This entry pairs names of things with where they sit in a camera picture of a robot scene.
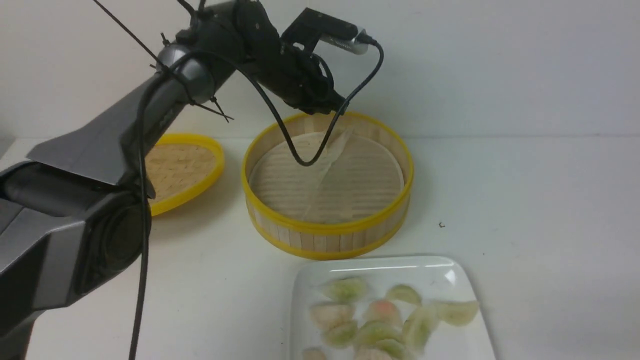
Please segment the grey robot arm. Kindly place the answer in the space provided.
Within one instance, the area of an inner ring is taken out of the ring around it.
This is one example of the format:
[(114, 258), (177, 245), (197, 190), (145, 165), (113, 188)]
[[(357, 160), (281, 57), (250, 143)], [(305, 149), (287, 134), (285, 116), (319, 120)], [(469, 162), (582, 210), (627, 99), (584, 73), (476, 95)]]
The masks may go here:
[(1, 358), (26, 357), (36, 319), (66, 308), (146, 256), (155, 196), (143, 159), (187, 106), (212, 101), (234, 72), (300, 111), (345, 99), (313, 57), (349, 23), (307, 7), (283, 34), (258, 0), (198, 9), (154, 56), (155, 73), (80, 129), (36, 145), (1, 172)]

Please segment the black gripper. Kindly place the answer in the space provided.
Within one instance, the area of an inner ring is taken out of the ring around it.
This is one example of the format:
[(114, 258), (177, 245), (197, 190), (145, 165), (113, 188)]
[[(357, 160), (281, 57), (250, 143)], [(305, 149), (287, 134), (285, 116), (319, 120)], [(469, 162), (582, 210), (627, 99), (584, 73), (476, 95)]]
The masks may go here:
[(312, 115), (338, 112), (345, 103), (320, 60), (285, 44), (258, 0), (236, 2), (235, 27), (247, 53), (241, 68), (285, 104)]

